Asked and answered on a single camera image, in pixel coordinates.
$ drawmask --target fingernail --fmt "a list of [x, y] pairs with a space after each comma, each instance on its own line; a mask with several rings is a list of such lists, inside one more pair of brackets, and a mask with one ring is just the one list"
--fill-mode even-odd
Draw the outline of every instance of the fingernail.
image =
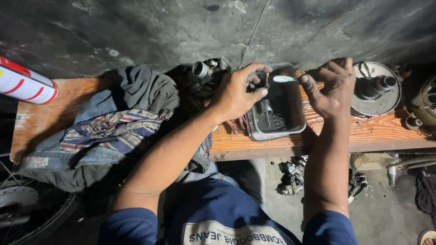
[[306, 83], [309, 81], [309, 78], [306, 75], [302, 75], [300, 76], [300, 78], [298, 78], [300, 80], [300, 82], [302, 83]]
[[268, 94], [268, 90], [266, 88], [262, 89], [262, 96], [265, 97]]

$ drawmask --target forearm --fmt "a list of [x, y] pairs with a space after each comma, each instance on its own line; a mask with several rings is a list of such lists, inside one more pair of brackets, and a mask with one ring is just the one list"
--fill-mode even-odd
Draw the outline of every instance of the forearm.
[[326, 120], [304, 171], [304, 220], [322, 210], [348, 216], [348, 119]]
[[123, 184], [113, 210], [141, 207], [134, 202], [145, 202], [158, 197], [177, 179], [198, 146], [220, 123], [219, 120], [219, 114], [209, 108], [160, 140]]

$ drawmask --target foot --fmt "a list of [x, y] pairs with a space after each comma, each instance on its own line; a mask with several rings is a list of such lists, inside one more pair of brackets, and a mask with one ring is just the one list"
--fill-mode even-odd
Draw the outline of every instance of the foot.
[[427, 238], [426, 240], [424, 240], [424, 242], [422, 244], [423, 245], [435, 245], [435, 240], [431, 239], [431, 238]]

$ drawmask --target hand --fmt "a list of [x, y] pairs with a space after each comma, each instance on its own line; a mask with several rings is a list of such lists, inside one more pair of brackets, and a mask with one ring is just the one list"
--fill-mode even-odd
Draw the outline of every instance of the hand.
[[208, 106], [217, 110], [221, 122], [243, 116], [254, 103], [268, 94], [265, 88], [247, 93], [248, 86], [254, 88], [254, 84], [260, 82], [260, 78], [255, 74], [260, 71], [272, 72], [273, 69], [263, 63], [251, 63], [238, 71], [224, 75]]
[[[315, 79], [324, 82], [324, 88], [320, 90]], [[350, 57], [333, 59], [316, 70], [309, 70], [299, 81], [313, 110], [324, 120], [350, 118], [356, 83]]]

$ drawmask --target navy blue shirt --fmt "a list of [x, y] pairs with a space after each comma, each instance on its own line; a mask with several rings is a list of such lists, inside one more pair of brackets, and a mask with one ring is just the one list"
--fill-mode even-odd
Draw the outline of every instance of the navy blue shirt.
[[[190, 190], [195, 191], [184, 193], [177, 205], [165, 212], [165, 234], [158, 243], [301, 244], [292, 232], [270, 219], [236, 186], [215, 179], [186, 185], [191, 185]], [[157, 217], [152, 211], [124, 209], [109, 216], [102, 224], [98, 244], [155, 244], [157, 227]], [[357, 241], [345, 215], [324, 211], [306, 225], [303, 244], [345, 245], [357, 244]]]

